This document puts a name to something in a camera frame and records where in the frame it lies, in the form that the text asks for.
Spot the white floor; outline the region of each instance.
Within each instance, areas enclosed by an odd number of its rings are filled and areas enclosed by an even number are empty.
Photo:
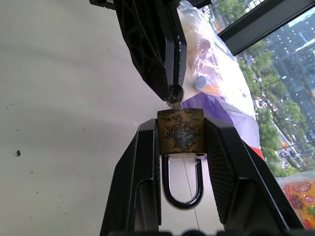
[[[97,236],[116,163],[138,125],[165,108],[133,67],[114,11],[0,0],[0,235]],[[191,196],[188,178],[194,192],[186,168],[171,165],[180,200]],[[163,198],[162,230],[222,229],[205,185],[195,211]]]

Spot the window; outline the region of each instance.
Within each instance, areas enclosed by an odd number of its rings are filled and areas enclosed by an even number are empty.
[[[216,33],[219,33],[263,1],[265,0],[214,0],[213,4],[202,10],[209,14]]]
[[[253,100],[268,104],[254,103],[261,150],[275,177],[315,170],[314,25],[313,8],[236,57],[253,72],[244,73]]]

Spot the padlock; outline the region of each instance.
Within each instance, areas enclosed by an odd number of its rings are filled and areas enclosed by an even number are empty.
[[[206,155],[204,114],[202,109],[172,109],[157,112],[159,150],[162,158],[162,183],[166,200],[176,209],[189,210],[201,201],[204,192],[202,160]],[[169,178],[169,158],[194,157],[197,164],[196,193],[187,201],[178,201],[173,195]]]
[[[202,109],[170,109],[157,112],[160,154],[171,158],[206,154]]]

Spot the padlock body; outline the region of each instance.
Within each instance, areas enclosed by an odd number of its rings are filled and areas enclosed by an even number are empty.
[[[202,109],[170,109],[157,112],[160,155],[204,156],[204,113]]]

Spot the padlock shackle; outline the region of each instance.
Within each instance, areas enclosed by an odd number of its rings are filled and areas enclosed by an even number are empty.
[[[202,160],[197,159],[197,164],[195,165],[196,171],[196,193],[195,196],[188,202],[178,201],[172,194],[170,186],[170,176],[169,176],[169,156],[162,155],[162,183],[163,192],[168,203],[178,210],[190,210],[195,208],[203,197],[204,186],[203,186],[203,173],[202,173]]]

